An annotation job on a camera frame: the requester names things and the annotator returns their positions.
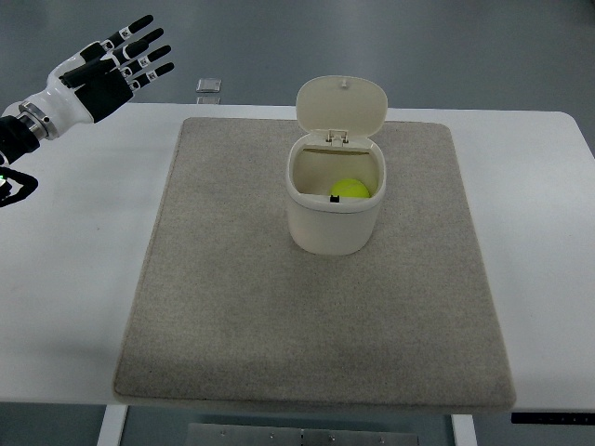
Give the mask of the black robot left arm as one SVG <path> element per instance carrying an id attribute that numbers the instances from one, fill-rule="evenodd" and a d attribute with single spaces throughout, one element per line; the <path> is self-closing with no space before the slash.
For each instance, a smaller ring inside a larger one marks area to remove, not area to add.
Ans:
<path id="1" fill-rule="evenodd" d="M 39 185 L 38 180 L 16 171 L 10 165 L 40 146 L 29 127 L 14 116 L 1 118 L 1 206 L 6 207 L 28 198 Z"/>

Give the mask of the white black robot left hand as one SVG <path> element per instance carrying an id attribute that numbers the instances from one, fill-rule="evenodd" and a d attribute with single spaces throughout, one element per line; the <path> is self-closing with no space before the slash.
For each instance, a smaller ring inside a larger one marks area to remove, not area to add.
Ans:
<path id="1" fill-rule="evenodd" d="M 139 35 L 152 22 L 146 15 L 63 61 L 48 75 L 44 90 L 19 104 L 17 119 L 37 139 L 52 140 L 74 125 L 96 124 L 113 114 L 174 69 L 171 62 L 155 65 L 171 51 L 170 46 L 151 49 L 163 29 Z"/>

